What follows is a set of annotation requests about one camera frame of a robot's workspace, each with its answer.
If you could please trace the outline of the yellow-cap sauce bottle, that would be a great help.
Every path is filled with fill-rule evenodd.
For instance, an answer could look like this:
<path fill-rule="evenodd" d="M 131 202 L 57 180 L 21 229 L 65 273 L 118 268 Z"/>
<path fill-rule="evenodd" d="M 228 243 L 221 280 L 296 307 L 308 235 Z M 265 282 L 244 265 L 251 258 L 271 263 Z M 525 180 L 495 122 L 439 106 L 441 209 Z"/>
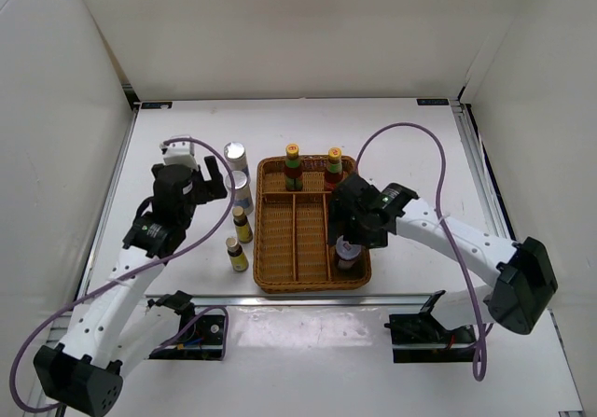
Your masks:
<path fill-rule="evenodd" d="M 301 191 L 303 189 L 303 166 L 299 154 L 299 146 L 295 143 L 288 144 L 285 148 L 285 188 L 288 191 Z"/>
<path fill-rule="evenodd" d="M 343 179 L 343 166 L 341 150 L 331 147 L 327 153 L 326 171 L 324 173 L 324 190 L 332 191 Z"/>

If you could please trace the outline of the white-lid spice jar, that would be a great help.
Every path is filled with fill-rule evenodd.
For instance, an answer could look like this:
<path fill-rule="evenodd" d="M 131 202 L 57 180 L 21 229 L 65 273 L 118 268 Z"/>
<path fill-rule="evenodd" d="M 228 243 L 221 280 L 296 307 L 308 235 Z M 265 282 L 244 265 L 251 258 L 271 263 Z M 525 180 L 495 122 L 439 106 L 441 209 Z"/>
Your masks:
<path fill-rule="evenodd" d="M 336 264 L 339 270 L 349 270 L 359 260 L 362 253 L 360 244 L 349 243 L 340 236 L 335 244 Z"/>

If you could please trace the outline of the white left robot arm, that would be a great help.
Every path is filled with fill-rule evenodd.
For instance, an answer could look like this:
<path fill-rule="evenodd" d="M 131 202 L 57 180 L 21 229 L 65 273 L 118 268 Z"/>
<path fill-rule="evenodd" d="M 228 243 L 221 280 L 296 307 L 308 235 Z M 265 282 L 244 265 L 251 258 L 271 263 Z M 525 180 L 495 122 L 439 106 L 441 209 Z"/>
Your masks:
<path fill-rule="evenodd" d="M 87 416 L 105 416 L 141 361 L 194 335 L 198 318 L 182 291 L 149 301 L 138 322 L 129 319 L 185 240 L 196 207 L 227 196 L 216 158 L 204 162 L 207 177 L 191 156 L 152 167 L 153 194 L 137 209 L 105 286 L 55 347 L 35 354 L 48 397 Z"/>

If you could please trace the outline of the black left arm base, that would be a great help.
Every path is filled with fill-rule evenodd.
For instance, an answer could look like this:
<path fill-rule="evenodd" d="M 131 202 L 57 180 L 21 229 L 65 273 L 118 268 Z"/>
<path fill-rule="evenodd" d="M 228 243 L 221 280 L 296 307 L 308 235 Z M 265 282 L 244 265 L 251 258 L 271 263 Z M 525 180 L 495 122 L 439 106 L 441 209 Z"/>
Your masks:
<path fill-rule="evenodd" d="M 179 318 L 179 335 L 150 355 L 151 360 L 222 361 L 226 354 L 229 329 L 228 310 L 208 306 L 198 310 L 192 296 L 176 291 L 159 299 L 149 299 L 148 309 L 167 308 Z"/>

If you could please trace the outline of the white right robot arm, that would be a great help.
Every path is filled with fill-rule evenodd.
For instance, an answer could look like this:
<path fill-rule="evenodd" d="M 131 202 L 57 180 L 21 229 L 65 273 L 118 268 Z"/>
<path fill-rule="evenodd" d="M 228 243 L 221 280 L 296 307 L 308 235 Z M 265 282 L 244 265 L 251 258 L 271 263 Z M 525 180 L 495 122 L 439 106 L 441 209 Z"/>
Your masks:
<path fill-rule="evenodd" d="M 332 191 L 328 243 L 339 238 L 367 249 L 384 248 L 388 235 L 421 243 L 458 260 L 489 288 L 489 316 L 521 335 L 534 329 L 558 284 L 548 250 L 528 237 L 518 243 L 437 216 L 418 194 L 397 183 L 379 191 L 358 174 L 349 174 Z"/>

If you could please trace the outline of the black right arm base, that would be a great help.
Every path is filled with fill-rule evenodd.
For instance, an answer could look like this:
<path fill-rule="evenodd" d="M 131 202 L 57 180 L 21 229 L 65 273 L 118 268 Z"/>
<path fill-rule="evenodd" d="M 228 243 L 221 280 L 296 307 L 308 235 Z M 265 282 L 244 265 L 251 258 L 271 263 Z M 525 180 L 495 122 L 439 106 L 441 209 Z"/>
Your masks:
<path fill-rule="evenodd" d="M 471 362 L 477 338 L 472 326 L 448 330 L 430 314 L 390 314 L 389 330 L 395 364 Z"/>

